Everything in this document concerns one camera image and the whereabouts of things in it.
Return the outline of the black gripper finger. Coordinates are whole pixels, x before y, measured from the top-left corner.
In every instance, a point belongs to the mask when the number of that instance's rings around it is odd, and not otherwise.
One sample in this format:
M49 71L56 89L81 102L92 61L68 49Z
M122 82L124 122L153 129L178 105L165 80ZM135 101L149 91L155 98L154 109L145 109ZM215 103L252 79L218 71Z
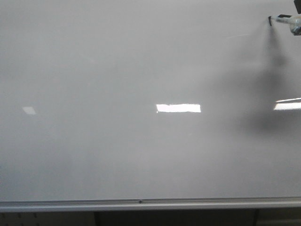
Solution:
M301 0L294 0L293 2L296 7L297 13L300 14L301 13Z

